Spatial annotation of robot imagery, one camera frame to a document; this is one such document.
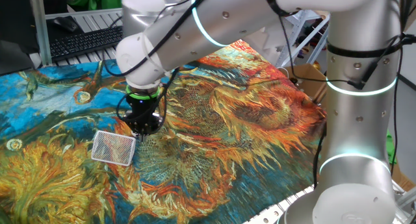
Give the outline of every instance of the cardboard box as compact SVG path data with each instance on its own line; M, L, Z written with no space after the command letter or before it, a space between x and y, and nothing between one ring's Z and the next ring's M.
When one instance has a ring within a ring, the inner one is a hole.
M286 68L289 71L289 78L294 78L292 73L292 68ZM317 79L320 81L325 81L326 77L311 64L302 64L299 66L293 67L294 72L297 77L304 77L308 79ZM317 82L317 81L306 81L298 79L298 83L295 84L299 90L303 91L308 95L311 100L319 104L326 96L326 82Z

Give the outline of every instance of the metal rod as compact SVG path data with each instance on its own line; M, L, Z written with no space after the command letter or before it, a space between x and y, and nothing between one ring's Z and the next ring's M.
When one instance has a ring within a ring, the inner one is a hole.
M328 38L328 32L329 32L329 30L326 29L326 31L324 32L324 34L320 38L317 46L315 46L315 49L313 50L311 56L307 59L306 63L313 64L315 62L315 60L318 58L320 52L322 51L322 49L326 45L326 39Z
M328 16L326 19L324 19L320 24L317 26L316 29L314 29L311 34L309 34L305 40L292 52L292 59L297 56L299 51L316 35L316 33L319 32L319 30L330 20L330 17ZM281 66L286 66L286 64L289 62L290 58L287 57Z
M49 38L47 36L47 27L45 19L44 0L31 0L34 21L36 24L36 36L40 49L40 56L44 66L52 64L51 51L49 49Z

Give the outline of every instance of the computer monitor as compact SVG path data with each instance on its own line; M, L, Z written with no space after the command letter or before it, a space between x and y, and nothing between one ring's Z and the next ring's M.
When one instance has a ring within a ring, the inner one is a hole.
M31 0L0 0L0 75L30 68L38 51Z

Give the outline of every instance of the sunflower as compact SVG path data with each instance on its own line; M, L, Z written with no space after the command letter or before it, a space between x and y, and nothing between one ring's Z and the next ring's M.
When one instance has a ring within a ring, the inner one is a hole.
M61 143L66 134L38 138L20 151L0 151L0 205L13 223L84 223L114 217L104 164L88 142Z

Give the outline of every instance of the white wall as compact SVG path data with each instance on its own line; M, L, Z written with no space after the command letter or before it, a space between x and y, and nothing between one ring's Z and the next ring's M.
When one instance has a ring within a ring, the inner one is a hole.
M408 34L416 34L416 21L406 31ZM416 84L416 44L403 47L403 65L401 74L412 83Z

